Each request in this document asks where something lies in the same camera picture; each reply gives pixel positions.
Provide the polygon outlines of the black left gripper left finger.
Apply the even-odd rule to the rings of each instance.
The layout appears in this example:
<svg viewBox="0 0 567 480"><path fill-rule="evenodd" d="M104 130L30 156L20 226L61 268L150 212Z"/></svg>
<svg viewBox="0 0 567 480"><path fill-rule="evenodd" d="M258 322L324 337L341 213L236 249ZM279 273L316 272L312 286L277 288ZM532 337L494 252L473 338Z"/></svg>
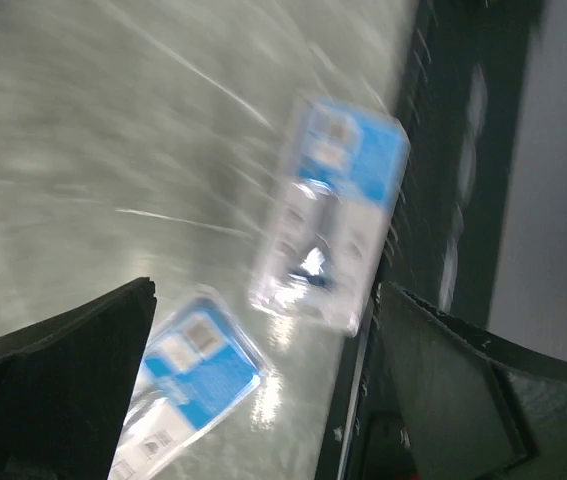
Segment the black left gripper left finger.
<svg viewBox="0 0 567 480"><path fill-rule="evenodd" d="M0 336L0 479L105 479L156 310L134 279Z"/></svg>

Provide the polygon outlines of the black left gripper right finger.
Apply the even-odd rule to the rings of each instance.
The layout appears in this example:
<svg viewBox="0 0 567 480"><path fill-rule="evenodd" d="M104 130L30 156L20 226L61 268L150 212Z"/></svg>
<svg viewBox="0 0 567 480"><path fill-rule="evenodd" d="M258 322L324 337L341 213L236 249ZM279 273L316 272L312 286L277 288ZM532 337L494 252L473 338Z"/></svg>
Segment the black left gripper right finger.
<svg viewBox="0 0 567 480"><path fill-rule="evenodd" d="M385 282L380 314L422 479L567 479L567 361L514 344Z"/></svg>

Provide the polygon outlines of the blue razor blister pack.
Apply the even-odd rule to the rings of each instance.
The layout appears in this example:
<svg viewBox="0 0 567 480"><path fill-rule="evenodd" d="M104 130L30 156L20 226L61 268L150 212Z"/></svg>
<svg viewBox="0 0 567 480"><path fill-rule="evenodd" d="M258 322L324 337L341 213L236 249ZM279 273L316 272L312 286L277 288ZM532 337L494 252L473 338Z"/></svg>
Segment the blue razor blister pack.
<svg viewBox="0 0 567 480"><path fill-rule="evenodd" d="M269 368L220 294L192 291L147 342L110 478L155 478L256 390Z"/></svg>
<svg viewBox="0 0 567 480"><path fill-rule="evenodd" d="M410 150L391 116L302 94L280 155L250 304L358 333Z"/></svg>

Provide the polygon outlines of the blue razor blister pack front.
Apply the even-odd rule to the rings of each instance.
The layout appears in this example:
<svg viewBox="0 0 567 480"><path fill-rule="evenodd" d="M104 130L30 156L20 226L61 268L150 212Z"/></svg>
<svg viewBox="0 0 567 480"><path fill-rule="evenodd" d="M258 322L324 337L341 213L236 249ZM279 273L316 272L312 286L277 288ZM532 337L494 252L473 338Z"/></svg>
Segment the blue razor blister pack front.
<svg viewBox="0 0 567 480"><path fill-rule="evenodd" d="M358 333L410 150L391 116L302 94L280 155L250 304Z"/></svg>

